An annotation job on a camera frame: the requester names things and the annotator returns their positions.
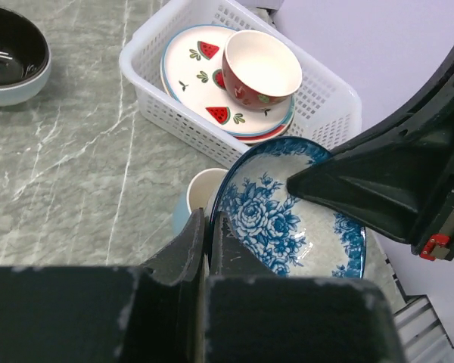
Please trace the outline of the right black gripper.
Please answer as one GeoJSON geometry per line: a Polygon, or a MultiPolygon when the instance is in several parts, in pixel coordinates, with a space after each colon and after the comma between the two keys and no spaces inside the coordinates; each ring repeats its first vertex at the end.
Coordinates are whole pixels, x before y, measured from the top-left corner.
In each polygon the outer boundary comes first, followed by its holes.
{"type": "Polygon", "coordinates": [[[392,116],[288,178],[295,197],[343,213],[423,259],[454,258],[454,113],[392,116]]]}

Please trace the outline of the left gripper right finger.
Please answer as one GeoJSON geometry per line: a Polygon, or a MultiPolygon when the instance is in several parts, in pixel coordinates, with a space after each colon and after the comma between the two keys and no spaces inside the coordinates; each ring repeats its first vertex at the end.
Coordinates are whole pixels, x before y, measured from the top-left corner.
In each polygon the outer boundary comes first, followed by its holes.
{"type": "Polygon", "coordinates": [[[234,233],[212,226],[205,292],[208,362],[403,362],[390,305],[357,278],[280,277],[234,233]]]}

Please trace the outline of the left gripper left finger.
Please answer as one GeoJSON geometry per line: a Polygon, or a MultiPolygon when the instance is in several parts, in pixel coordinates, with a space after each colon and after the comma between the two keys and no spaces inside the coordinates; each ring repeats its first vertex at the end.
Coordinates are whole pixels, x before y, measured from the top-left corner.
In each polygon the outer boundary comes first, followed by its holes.
{"type": "Polygon", "coordinates": [[[141,265],[0,267],[0,362],[193,362],[204,221],[141,265]]]}

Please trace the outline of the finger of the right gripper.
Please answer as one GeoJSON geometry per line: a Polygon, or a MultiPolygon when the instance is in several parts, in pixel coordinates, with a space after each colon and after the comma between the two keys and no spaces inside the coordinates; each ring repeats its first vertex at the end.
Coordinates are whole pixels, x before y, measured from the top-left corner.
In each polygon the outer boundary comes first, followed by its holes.
{"type": "Polygon", "coordinates": [[[395,110],[391,115],[380,121],[378,124],[365,130],[355,138],[334,148],[331,153],[333,155],[351,150],[360,144],[374,139],[391,129],[395,129],[403,123],[403,119],[407,116],[410,118],[414,113],[418,112],[432,99],[445,84],[449,78],[454,75],[454,46],[449,51],[448,55],[443,60],[442,64],[437,68],[430,79],[417,91],[404,105],[398,110],[395,110]]]}

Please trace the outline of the white top bowl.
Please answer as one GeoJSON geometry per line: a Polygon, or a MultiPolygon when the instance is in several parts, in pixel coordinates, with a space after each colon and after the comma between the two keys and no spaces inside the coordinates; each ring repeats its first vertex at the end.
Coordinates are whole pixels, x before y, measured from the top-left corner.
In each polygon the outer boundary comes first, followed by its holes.
{"type": "Polygon", "coordinates": [[[293,51],[276,37],[241,30],[225,42],[222,77],[234,101],[263,110],[290,98],[301,86],[303,71],[293,51]]]}

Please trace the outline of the white watermelon pattern plate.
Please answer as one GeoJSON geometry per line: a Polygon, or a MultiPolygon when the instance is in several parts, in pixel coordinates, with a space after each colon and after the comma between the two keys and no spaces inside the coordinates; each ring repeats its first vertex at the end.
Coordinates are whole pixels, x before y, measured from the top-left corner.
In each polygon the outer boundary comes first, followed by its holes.
{"type": "Polygon", "coordinates": [[[256,111],[229,96],[221,64],[225,41],[234,32],[226,26],[198,25],[175,34],[160,61],[163,87],[170,97],[234,137],[264,135],[294,118],[294,100],[256,111]]]}

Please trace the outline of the dark striped bottom bowl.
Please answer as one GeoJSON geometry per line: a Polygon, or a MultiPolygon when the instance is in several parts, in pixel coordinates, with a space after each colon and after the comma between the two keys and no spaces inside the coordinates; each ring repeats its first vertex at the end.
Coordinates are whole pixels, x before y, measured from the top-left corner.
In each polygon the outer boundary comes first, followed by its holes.
{"type": "Polygon", "coordinates": [[[50,49],[40,29],[23,15],[0,7],[0,88],[33,79],[49,59],[50,49]]]}

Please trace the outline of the red rimmed bottom plate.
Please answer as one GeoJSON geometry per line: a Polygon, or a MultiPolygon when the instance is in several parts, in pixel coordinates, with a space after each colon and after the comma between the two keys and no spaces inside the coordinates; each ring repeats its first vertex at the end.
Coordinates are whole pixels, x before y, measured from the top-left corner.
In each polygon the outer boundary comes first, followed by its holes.
{"type": "Polygon", "coordinates": [[[258,144],[263,141],[267,141],[273,138],[276,138],[280,135],[283,135],[291,125],[293,121],[293,117],[291,117],[288,121],[285,121],[282,123],[279,127],[276,129],[273,129],[270,132],[267,132],[264,135],[258,135],[258,136],[248,136],[248,137],[241,137],[241,136],[235,136],[239,141],[245,143],[245,144],[258,144]]]}

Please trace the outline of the white light blue bowl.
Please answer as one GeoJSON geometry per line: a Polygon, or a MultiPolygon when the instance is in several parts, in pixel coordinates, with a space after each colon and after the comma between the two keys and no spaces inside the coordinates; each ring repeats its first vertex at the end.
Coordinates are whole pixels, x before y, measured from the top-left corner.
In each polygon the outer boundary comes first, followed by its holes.
{"type": "Polygon", "coordinates": [[[45,68],[25,83],[0,87],[0,107],[14,106],[35,97],[48,81],[51,64],[49,59],[45,68]]]}

